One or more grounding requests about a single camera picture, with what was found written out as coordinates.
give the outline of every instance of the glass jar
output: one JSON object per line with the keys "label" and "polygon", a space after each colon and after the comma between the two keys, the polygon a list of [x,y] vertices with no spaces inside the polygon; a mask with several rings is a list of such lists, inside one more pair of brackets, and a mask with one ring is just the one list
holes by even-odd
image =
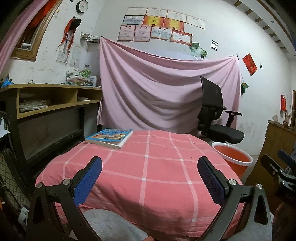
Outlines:
{"label": "glass jar", "polygon": [[89,65],[85,65],[84,69],[80,71],[80,76],[83,78],[88,78],[91,74],[91,70],[89,69]]}

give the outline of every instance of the wall clock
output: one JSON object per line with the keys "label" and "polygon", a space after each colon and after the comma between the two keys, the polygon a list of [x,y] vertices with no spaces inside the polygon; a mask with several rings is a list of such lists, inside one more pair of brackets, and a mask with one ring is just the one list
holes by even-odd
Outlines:
{"label": "wall clock", "polygon": [[84,13],[84,12],[86,12],[86,10],[88,8],[89,8],[89,4],[88,4],[87,0],[79,1],[76,5],[76,11],[78,13]]}

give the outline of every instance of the orange bucket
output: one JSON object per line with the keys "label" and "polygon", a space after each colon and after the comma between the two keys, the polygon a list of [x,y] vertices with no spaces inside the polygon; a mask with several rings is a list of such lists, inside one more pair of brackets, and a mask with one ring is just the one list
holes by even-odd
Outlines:
{"label": "orange bucket", "polygon": [[253,158],[248,153],[235,146],[221,142],[213,142],[212,147],[223,157],[240,179],[246,169],[253,163]]}

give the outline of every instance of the pink curtain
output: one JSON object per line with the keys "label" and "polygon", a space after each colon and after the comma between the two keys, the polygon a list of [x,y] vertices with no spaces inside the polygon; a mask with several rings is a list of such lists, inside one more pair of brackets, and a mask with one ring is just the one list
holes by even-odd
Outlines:
{"label": "pink curtain", "polygon": [[[202,105],[200,76],[219,85],[223,105],[228,110],[238,111],[240,70],[237,57],[176,60],[104,38],[99,49],[103,100],[98,124],[109,128],[188,133],[197,127]],[[225,125],[227,118],[224,112],[218,123]]]}
{"label": "pink curtain", "polygon": [[6,62],[9,60],[14,47],[20,39],[22,33],[38,13],[38,11],[48,2],[48,0],[35,0],[32,2],[15,20],[4,39],[0,43],[0,74]]}

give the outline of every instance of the pink plaid bedsheet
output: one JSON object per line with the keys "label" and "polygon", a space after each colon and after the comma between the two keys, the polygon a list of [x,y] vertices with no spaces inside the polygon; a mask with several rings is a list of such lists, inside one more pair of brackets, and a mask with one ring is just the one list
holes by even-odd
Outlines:
{"label": "pink plaid bedsheet", "polygon": [[[36,183],[46,186],[73,178],[93,156],[103,161],[103,171],[96,181],[82,211],[99,208],[113,211],[154,238],[190,240],[209,226],[220,206],[207,191],[198,171],[197,161],[206,156],[227,179],[240,179],[224,159],[206,142],[189,134],[166,131],[135,131],[121,150],[80,143],[54,158]],[[60,204],[57,210],[63,222]],[[234,226],[242,206],[233,219]]]}

